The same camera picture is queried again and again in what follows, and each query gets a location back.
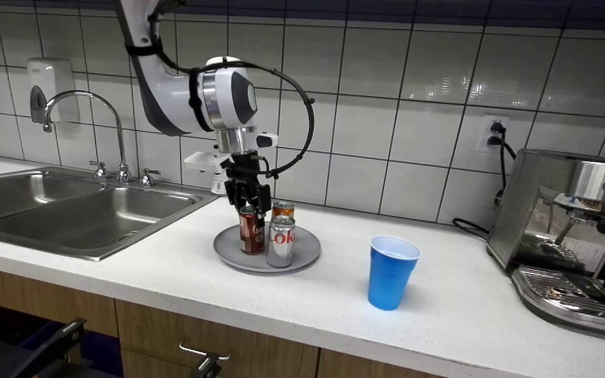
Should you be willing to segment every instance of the drawer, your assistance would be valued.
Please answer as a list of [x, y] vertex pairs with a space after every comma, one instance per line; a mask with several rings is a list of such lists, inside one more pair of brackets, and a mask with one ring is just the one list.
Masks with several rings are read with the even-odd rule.
[[156, 357], [146, 357], [141, 353], [135, 353], [131, 348], [119, 350], [122, 357], [122, 372], [124, 378], [186, 378], [191, 376], [191, 365], [178, 365], [169, 362], [161, 362]]
[[116, 303], [119, 344], [126, 350], [176, 365], [197, 365], [202, 357], [178, 350], [186, 346], [230, 355], [223, 363], [223, 376], [238, 378], [311, 378], [318, 368], [318, 348], [238, 328], [199, 321], [150, 307]]
[[105, 296], [0, 273], [0, 307], [61, 324], [84, 317], [89, 329], [117, 337], [116, 307]]
[[370, 360], [322, 350], [318, 378], [430, 378], [430, 376]]

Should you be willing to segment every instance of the backsplash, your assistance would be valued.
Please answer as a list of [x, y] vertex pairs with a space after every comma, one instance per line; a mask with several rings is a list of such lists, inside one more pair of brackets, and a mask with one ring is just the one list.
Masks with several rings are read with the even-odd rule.
[[[491, 225], [499, 166], [485, 138], [494, 119], [515, 150], [605, 155], [605, 3], [379, 4], [191, 0], [164, 20], [161, 38], [181, 66], [226, 53], [283, 70], [311, 91], [318, 132], [305, 160], [276, 183], [278, 198]], [[183, 171], [183, 158], [212, 150], [212, 134], [164, 137], [150, 126], [111, 9], [98, 0], [0, 3], [0, 155], [81, 171], [100, 160], [116, 171], [116, 128], [100, 103], [80, 98], [80, 119], [53, 132], [30, 119], [28, 60], [63, 57], [76, 88], [117, 107], [132, 171], [208, 185]], [[305, 138], [302, 106], [278, 80], [251, 80], [255, 125], [280, 134], [269, 160], [283, 165]]]

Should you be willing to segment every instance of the electrical socket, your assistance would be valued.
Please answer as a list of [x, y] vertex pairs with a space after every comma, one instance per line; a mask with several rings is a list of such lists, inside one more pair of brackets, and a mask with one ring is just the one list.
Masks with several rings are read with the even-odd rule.
[[487, 115], [487, 118], [482, 118], [482, 128], [480, 128], [480, 132], [477, 134], [477, 140], [475, 140], [475, 152], [482, 152], [482, 154], [494, 154], [494, 146], [489, 146], [487, 140], [491, 138], [491, 137], [496, 137], [494, 132], [491, 132], [491, 125], [496, 125], [496, 123], [499, 123], [504, 128], [508, 128], [508, 125], [511, 125], [511, 119], [508, 118], [496, 118], [496, 115]]

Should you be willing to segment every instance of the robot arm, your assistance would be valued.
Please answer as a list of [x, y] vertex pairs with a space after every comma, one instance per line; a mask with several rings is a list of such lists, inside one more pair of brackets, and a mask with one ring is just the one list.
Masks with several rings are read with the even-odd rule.
[[[178, 67], [165, 57], [157, 38], [157, 18], [184, 0], [117, 0], [117, 20], [126, 49], [141, 87], [146, 119], [164, 134], [215, 132], [219, 152], [229, 155], [220, 166], [226, 173], [225, 192], [236, 208], [249, 204], [259, 215], [270, 208], [269, 185], [259, 175], [276, 177], [292, 169], [306, 152], [312, 137], [312, 98], [286, 74], [264, 70], [233, 57], [216, 57], [206, 67]], [[256, 93], [245, 67], [269, 72], [290, 82], [309, 113], [309, 134], [300, 154], [272, 171], [261, 171], [261, 148], [272, 138], [259, 134], [251, 118], [259, 112]]]

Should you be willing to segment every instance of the stainless steel sink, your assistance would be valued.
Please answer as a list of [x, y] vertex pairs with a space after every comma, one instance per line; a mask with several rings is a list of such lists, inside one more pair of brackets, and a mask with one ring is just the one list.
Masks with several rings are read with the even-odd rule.
[[0, 215], [0, 241], [100, 260], [212, 200], [209, 194], [138, 185], [106, 188], [63, 200], [50, 196], [49, 202], [39, 200], [25, 210]]
[[0, 177], [0, 217], [39, 204], [96, 194], [102, 188], [69, 171], [28, 171]]

